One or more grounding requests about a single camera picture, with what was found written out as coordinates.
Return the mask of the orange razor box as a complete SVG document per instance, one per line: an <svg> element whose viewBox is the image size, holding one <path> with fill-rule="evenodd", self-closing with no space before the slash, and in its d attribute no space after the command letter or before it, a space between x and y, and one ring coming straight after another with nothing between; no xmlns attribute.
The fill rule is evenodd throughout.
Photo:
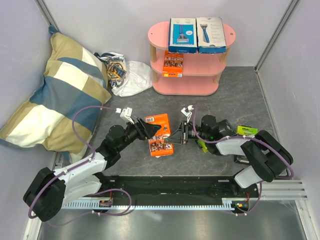
<svg viewBox="0 0 320 240"><path fill-rule="evenodd" d="M163 77L181 78L183 76L184 55L179 52L164 52Z"/></svg>
<svg viewBox="0 0 320 240"><path fill-rule="evenodd" d="M173 144L165 142L165 139L171 135L168 114L163 113L147 116L145 117L145 121L150 124L161 126L155 136L148 140L150 155L156 158L172 155L174 153Z"/></svg>

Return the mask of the green black razor pack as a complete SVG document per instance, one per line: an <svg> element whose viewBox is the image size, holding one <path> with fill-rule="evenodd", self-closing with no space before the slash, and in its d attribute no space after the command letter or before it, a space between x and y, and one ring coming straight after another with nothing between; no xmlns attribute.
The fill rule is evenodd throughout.
<svg viewBox="0 0 320 240"><path fill-rule="evenodd" d="M206 143L204 141L198 139L195 142L196 142L198 148L201 149L204 153L208 153L209 152L208 148L206 146Z"/></svg>

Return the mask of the blue razor box clear front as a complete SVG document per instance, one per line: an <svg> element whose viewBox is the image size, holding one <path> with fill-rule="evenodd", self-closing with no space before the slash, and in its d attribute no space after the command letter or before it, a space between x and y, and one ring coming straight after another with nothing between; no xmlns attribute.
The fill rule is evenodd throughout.
<svg viewBox="0 0 320 240"><path fill-rule="evenodd" d="M198 50L195 18L171 18L168 29L168 51L195 54Z"/></svg>

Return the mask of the white blue razor box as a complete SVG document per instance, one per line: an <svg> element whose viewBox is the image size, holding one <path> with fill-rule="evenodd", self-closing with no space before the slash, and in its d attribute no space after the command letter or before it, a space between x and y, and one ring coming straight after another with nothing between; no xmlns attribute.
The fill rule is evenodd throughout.
<svg viewBox="0 0 320 240"><path fill-rule="evenodd" d="M221 17L197 17L197 50L200 54L222 54L227 50Z"/></svg>

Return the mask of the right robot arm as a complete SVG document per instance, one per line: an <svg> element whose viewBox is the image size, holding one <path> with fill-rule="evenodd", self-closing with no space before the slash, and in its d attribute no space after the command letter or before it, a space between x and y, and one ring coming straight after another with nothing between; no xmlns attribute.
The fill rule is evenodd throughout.
<svg viewBox="0 0 320 240"><path fill-rule="evenodd" d="M164 141L170 144L186 144L196 139L204 149L217 156L245 157L249 166L233 177L229 191L235 197L242 196L255 183L272 182L282 172L291 168L292 155L267 131L253 135L238 135L224 119L217 121L213 115L205 115L201 124L182 121L179 128Z"/></svg>

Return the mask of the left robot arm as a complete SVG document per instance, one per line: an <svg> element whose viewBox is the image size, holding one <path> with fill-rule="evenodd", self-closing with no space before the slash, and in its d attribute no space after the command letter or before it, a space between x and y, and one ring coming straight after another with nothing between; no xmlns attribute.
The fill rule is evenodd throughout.
<svg viewBox="0 0 320 240"><path fill-rule="evenodd" d="M128 122L126 127L113 125L91 156L56 170L42 168L23 196L29 207L28 217L46 222L78 198L93 194L106 196L110 185L96 174L112 167L120 159L120 152L135 140L149 140L160 129L160 125L141 118Z"/></svg>

